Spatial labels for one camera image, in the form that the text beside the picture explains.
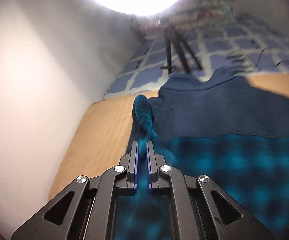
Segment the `teal plaid fleece jacket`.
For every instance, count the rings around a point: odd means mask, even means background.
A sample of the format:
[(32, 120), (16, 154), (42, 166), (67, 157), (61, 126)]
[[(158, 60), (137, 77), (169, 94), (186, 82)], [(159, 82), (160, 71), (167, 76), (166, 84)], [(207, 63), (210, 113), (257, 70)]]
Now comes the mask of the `teal plaid fleece jacket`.
[(138, 191), (118, 204), (116, 239), (170, 239), (166, 198), (148, 192), (146, 143), (183, 174), (208, 175), (276, 239), (289, 239), (289, 99), (220, 68), (206, 82), (173, 74), (156, 98), (138, 95)]

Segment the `black light tripod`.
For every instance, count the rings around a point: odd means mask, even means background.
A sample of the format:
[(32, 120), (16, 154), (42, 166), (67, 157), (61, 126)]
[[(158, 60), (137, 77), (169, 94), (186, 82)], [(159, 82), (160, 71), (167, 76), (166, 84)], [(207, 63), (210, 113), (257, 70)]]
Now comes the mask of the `black light tripod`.
[(183, 65), (185, 73), (191, 73), (191, 69), (189, 67), (189, 63), (185, 57), (185, 52), (181, 45), (185, 47), (185, 49), (189, 52), (191, 55), (193, 61), (195, 61), (197, 65), (198, 70), (203, 70), (202, 65), (198, 61), (198, 59), (195, 56), (194, 51), (186, 41), (186, 38), (175, 28), (175, 26), (166, 21), (166, 20), (159, 20), (159, 27), (163, 30), (164, 33), (164, 41), (165, 41), (165, 52), (166, 52), (166, 60), (167, 60), (167, 66), (161, 67), (161, 69), (168, 70), (168, 75), (170, 75), (176, 67), (172, 65), (172, 52), (171, 52), (171, 46), (176, 50), (176, 53), (178, 55), (178, 58)]

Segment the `blue checked bed sheet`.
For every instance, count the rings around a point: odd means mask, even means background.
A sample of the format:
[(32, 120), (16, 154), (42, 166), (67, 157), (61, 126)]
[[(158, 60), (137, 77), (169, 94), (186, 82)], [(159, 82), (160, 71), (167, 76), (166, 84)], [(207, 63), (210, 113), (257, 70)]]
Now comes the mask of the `blue checked bed sheet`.
[[(289, 74), (289, 38), (248, 13), (228, 22), (198, 27), (183, 33), (203, 70), (189, 52), (191, 73), (201, 81), (225, 67), (237, 75)], [(158, 90), (168, 79), (165, 41), (162, 36), (144, 42), (110, 85), (104, 99)]]

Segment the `folded floral quilt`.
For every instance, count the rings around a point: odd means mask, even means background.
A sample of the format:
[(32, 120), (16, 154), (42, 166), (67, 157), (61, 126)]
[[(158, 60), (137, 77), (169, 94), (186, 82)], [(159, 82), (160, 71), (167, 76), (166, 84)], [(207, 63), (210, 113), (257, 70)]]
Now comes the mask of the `folded floral quilt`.
[(235, 0), (181, 0), (154, 17), (140, 22), (144, 34), (154, 32), (168, 24), (177, 30), (192, 30), (217, 22), (226, 22), (234, 14)]

